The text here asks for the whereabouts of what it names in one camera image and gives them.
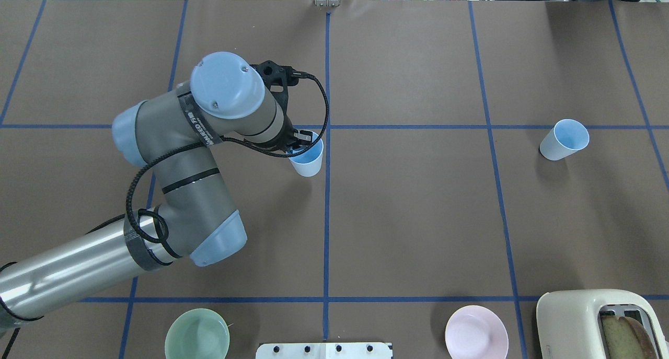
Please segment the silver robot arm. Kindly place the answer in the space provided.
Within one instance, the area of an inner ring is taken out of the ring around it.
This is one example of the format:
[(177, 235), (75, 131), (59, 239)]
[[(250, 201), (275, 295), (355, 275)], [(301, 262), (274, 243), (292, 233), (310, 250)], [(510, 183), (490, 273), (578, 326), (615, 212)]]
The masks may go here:
[(329, 113), (311, 73), (231, 52), (204, 56), (187, 80), (115, 118), (115, 145), (138, 168), (122, 214), (2, 266), (2, 334), (182, 258), (206, 267), (238, 252), (247, 235), (212, 147), (301, 156), (325, 134)]

